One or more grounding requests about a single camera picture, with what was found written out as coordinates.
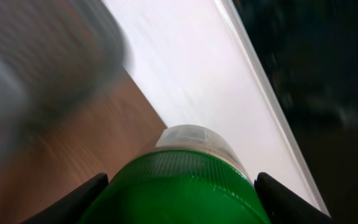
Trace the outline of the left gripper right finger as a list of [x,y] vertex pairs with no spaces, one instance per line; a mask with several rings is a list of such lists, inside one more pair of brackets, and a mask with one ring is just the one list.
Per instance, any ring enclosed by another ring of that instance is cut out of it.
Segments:
[[272,223],[333,224],[331,217],[265,172],[258,174],[254,187]]

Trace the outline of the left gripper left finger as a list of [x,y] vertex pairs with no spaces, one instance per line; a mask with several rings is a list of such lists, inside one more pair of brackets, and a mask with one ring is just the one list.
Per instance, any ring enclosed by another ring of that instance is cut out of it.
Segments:
[[23,224],[76,223],[108,183],[108,175],[99,173]]

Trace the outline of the green lidded jar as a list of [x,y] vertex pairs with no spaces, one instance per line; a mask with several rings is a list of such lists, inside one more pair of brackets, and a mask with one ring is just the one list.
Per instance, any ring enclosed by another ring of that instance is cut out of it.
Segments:
[[155,147],[126,164],[81,223],[268,223],[230,145],[195,125],[167,128]]

